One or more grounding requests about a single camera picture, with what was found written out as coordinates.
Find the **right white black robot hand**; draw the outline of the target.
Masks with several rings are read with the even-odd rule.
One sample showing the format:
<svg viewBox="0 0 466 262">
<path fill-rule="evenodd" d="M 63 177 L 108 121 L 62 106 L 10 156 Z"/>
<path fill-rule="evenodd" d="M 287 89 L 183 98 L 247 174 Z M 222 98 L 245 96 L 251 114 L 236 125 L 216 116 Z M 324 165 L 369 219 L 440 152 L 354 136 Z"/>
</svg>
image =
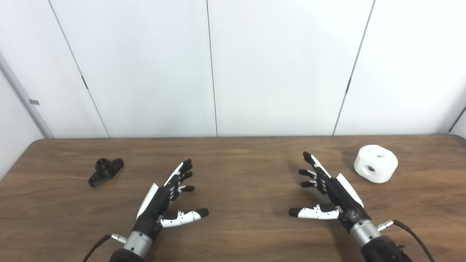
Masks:
<svg viewBox="0 0 466 262">
<path fill-rule="evenodd" d="M 308 219 L 338 219 L 347 231 L 350 231 L 356 224 L 371 219 L 359 195 L 343 174 L 332 177 L 318 159 L 307 151 L 303 152 L 303 157 L 311 165 L 312 170 L 299 169 L 300 175 L 310 178 L 308 181 L 301 182 L 301 187 L 316 189 L 328 197 L 330 202 L 314 207 L 290 208 L 289 216 Z"/>
</svg>

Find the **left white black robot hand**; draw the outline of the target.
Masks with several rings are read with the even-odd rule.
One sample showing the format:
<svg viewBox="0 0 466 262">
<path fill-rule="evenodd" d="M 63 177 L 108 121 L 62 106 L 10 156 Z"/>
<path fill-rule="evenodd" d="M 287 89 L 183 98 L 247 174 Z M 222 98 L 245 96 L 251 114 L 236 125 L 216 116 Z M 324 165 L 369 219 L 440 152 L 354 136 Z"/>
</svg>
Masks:
<svg viewBox="0 0 466 262">
<path fill-rule="evenodd" d="M 207 208 L 188 211 L 170 211 L 169 207 L 183 193 L 193 192 L 194 186 L 182 185 L 191 178 L 193 163 L 187 159 L 180 163 L 162 186 L 153 184 L 137 214 L 132 231 L 154 241 L 163 228 L 178 227 L 205 218 L 209 215 Z"/>
</svg>

